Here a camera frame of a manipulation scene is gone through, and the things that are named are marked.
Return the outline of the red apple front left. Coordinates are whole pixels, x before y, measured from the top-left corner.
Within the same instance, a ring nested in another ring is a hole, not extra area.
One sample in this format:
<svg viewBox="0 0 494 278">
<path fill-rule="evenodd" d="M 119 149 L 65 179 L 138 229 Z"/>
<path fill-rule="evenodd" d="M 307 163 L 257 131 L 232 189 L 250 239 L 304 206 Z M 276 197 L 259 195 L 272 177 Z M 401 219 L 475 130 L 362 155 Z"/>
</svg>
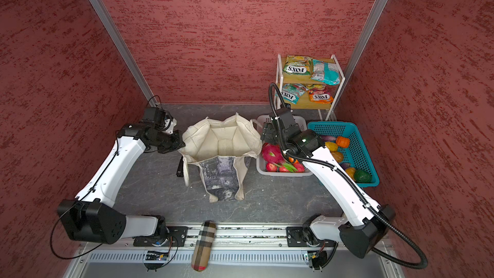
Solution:
<svg viewBox="0 0 494 278">
<path fill-rule="evenodd" d="M 266 172 L 278 172 L 278 166 L 274 163 L 266 164 Z"/>
</svg>

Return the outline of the white plastic basket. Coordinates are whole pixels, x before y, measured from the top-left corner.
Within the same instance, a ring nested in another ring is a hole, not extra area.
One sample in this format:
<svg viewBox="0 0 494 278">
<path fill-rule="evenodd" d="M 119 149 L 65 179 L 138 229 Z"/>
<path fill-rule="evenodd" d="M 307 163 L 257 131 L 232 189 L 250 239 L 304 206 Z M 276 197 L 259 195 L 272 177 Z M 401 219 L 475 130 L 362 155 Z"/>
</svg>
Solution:
<svg viewBox="0 0 494 278">
<path fill-rule="evenodd" d="M 299 126 L 301 131 L 307 130 L 307 124 L 305 119 L 300 116 L 295 116 L 295 123 Z M 257 120 L 253 120 L 258 133 L 262 136 L 264 124 L 270 123 L 271 118 L 269 115 L 261 115 Z M 312 172 L 305 168 L 298 160 L 295 161 L 292 158 L 284 159 L 281 161 L 282 153 L 278 145 L 266 143 L 262 140 L 261 154 L 257 157 L 256 167 L 257 171 L 262 175 L 269 176 L 284 176 L 284 177 L 303 177 L 311 176 Z"/>
</svg>

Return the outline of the yellow Fox's candy bag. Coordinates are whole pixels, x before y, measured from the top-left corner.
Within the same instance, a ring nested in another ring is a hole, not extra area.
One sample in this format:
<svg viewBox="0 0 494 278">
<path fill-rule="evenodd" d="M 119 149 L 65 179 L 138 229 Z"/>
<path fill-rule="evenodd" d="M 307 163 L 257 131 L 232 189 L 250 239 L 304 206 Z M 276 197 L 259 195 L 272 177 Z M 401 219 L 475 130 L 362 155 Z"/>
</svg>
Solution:
<svg viewBox="0 0 494 278">
<path fill-rule="evenodd" d="M 289 75 L 310 75 L 313 70 L 313 58 L 302 55 L 288 55 L 283 72 Z"/>
</svg>

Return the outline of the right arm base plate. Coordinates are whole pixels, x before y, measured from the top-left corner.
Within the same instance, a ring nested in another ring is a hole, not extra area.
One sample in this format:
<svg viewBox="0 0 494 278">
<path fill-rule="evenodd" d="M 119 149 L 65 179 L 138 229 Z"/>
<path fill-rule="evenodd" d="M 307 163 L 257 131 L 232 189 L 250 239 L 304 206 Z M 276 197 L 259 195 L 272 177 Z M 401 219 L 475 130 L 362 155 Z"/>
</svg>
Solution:
<svg viewBox="0 0 494 278">
<path fill-rule="evenodd" d="M 288 247 L 333 248 L 336 243 L 331 240 L 317 239 L 309 227 L 286 227 Z"/>
</svg>

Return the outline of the green Fox's candy bag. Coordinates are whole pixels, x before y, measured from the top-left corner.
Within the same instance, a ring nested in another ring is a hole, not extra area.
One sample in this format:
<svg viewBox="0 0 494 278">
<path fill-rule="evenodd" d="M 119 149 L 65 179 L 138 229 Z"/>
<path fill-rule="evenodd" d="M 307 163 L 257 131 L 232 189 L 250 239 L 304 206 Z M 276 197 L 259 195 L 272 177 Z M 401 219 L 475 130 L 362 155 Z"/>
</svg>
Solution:
<svg viewBox="0 0 494 278">
<path fill-rule="evenodd" d="M 298 104 L 300 98 L 307 91 L 307 87 L 303 84 L 284 84 L 281 90 L 283 100 L 290 104 Z"/>
</svg>

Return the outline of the teal snack bag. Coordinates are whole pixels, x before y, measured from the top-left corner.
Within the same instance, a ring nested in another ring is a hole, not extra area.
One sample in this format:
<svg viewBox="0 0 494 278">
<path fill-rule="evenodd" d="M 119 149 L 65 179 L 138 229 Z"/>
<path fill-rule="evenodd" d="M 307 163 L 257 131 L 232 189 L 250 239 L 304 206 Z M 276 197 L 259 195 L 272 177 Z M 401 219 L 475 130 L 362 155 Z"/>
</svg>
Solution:
<svg viewBox="0 0 494 278">
<path fill-rule="evenodd" d="M 330 86 L 336 86 L 341 83 L 337 64 L 318 59 L 313 59 L 312 63 L 313 71 L 311 73 L 311 80 Z"/>
</svg>

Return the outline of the aluminium rail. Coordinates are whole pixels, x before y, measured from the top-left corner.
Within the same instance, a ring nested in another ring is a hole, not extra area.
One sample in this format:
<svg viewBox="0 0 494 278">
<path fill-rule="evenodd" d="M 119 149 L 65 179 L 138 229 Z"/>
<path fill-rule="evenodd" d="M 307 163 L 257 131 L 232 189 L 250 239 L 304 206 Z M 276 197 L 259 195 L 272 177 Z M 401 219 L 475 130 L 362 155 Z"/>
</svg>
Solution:
<svg viewBox="0 0 494 278">
<path fill-rule="evenodd" d="M 196 246 L 200 223 L 169 223 L 189 228 L 182 250 Z M 218 223 L 213 249 L 216 250 L 302 250 L 307 247 L 288 247 L 286 227 L 303 227 L 300 223 Z"/>
</svg>

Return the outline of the pink dragon fruit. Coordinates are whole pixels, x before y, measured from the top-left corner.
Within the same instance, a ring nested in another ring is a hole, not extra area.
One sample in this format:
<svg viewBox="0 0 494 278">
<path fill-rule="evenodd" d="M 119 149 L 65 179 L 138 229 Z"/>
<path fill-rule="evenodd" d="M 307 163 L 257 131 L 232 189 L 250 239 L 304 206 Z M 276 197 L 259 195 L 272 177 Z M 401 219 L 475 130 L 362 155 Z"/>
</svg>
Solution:
<svg viewBox="0 0 494 278">
<path fill-rule="evenodd" d="M 266 164 L 276 164 L 279 167 L 278 172 L 297 172 L 296 168 L 293 167 L 296 160 L 291 157 L 286 158 L 278 145 L 265 143 L 261 155 Z"/>
</svg>

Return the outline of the green avocado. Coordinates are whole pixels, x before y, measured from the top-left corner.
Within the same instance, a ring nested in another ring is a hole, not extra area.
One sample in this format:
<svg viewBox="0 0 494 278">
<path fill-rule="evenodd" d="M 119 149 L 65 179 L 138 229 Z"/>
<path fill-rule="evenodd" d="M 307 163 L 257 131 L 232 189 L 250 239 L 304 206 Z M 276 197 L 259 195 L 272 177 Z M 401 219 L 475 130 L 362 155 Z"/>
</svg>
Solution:
<svg viewBox="0 0 494 278">
<path fill-rule="evenodd" d="M 373 181 L 373 176 L 367 171 L 357 169 L 354 174 L 354 179 L 357 183 L 370 184 Z"/>
</svg>

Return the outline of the white wooden shelf rack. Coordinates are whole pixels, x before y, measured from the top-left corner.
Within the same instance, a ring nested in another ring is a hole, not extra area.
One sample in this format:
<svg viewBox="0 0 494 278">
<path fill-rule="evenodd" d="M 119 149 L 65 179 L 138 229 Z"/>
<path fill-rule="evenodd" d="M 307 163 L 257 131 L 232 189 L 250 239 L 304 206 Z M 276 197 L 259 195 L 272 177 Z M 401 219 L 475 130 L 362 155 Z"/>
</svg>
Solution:
<svg viewBox="0 0 494 278">
<path fill-rule="evenodd" d="M 320 121 L 336 121 L 337 116 L 335 115 L 335 110 L 337 106 L 338 99 L 343 94 L 343 86 L 346 84 L 346 77 L 343 74 L 343 69 L 339 63 L 335 54 L 332 54 L 328 58 L 318 57 L 317 60 L 335 64 L 338 72 L 338 77 L 340 83 L 337 85 L 327 85 L 323 82 L 313 80 L 309 75 L 290 75 L 283 71 L 283 67 L 286 61 L 286 57 L 281 54 L 277 55 L 277 68 L 275 83 L 280 89 L 283 88 L 285 84 L 301 84 L 309 88 L 324 87 L 329 90 L 328 95 L 333 98 L 330 104 L 321 104 L 311 101 L 307 93 L 303 94 L 298 100 L 298 103 L 292 104 L 292 109 L 309 109 L 316 110 L 319 114 Z"/>
</svg>

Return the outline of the plaid pouch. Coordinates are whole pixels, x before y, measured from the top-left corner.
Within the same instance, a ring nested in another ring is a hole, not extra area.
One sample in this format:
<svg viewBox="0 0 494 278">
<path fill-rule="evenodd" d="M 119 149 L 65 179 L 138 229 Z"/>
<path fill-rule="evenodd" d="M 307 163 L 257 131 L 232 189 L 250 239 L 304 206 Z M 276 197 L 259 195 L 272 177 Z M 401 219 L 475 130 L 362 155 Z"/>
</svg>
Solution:
<svg viewBox="0 0 494 278">
<path fill-rule="evenodd" d="M 201 226 L 191 259 L 191 267 L 193 270 L 202 272 L 207 268 L 216 230 L 217 225 L 213 221 L 206 221 Z"/>
</svg>

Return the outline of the cream canvas tote bag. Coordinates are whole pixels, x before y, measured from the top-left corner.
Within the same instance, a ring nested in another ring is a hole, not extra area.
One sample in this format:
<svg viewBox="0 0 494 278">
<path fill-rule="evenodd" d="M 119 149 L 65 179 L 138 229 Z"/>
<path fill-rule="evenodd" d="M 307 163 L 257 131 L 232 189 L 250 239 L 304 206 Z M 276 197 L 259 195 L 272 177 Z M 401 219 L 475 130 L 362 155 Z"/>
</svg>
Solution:
<svg viewBox="0 0 494 278">
<path fill-rule="evenodd" d="M 185 185 L 190 186 L 189 167 L 196 166 L 209 202 L 243 201 L 250 159 L 257 158 L 262 148 L 253 121 L 239 114 L 224 121 L 205 118 L 188 127 L 182 139 Z"/>
</svg>

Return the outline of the orange pumpkin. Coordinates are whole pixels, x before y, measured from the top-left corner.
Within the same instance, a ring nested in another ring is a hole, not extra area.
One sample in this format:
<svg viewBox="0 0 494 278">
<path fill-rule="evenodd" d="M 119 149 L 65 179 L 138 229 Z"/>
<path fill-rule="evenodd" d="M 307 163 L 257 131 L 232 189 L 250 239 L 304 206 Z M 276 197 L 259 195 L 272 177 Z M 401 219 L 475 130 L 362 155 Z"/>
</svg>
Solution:
<svg viewBox="0 0 494 278">
<path fill-rule="evenodd" d="M 351 141 L 349 138 L 343 137 L 343 136 L 337 136 L 337 139 L 335 140 L 335 143 L 338 147 L 341 148 L 348 148 L 351 144 Z"/>
</svg>

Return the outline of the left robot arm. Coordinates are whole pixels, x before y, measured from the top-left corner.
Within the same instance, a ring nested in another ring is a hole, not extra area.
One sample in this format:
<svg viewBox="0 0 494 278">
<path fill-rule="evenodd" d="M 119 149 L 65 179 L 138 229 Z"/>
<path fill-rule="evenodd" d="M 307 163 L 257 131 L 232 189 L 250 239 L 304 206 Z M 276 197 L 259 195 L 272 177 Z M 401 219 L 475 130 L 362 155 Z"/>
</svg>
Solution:
<svg viewBox="0 0 494 278">
<path fill-rule="evenodd" d="M 169 241 L 162 216 L 127 216 L 115 210 L 117 194 L 137 159 L 156 151 L 167 154 L 185 147 L 181 133 L 162 131 L 154 125 L 128 124 L 90 182 L 74 199 L 57 207 L 59 222 L 69 239 L 111 245 L 124 238 L 139 238 L 151 245 Z"/>
</svg>

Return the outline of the teal plastic basket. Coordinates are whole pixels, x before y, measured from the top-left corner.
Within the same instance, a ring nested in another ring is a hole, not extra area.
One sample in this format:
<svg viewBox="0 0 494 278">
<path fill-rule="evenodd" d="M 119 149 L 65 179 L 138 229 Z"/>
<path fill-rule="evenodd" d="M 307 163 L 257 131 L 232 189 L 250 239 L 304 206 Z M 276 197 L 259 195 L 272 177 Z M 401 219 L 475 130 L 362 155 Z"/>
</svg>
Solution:
<svg viewBox="0 0 494 278">
<path fill-rule="evenodd" d="M 320 136 L 342 136 L 350 139 L 348 148 L 339 148 L 343 154 L 345 163 L 350 163 L 357 170 L 366 171 L 371 175 L 369 183 L 357 183 L 361 188 L 377 187 L 380 178 L 374 167 L 373 161 L 365 146 L 357 126 L 351 122 L 310 122 L 308 129 L 313 130 Z"/>
</svg>

